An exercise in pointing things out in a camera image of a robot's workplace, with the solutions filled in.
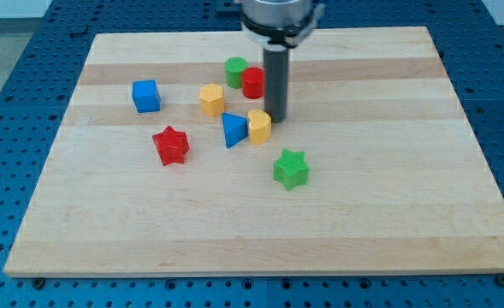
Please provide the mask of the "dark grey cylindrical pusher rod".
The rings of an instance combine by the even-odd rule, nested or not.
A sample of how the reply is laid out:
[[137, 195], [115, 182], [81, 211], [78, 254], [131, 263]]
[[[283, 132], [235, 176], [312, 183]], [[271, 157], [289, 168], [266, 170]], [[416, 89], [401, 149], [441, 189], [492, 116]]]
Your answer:
[[287, 117], [288, 50], [264, 50], [264, 111], [273, 123]]

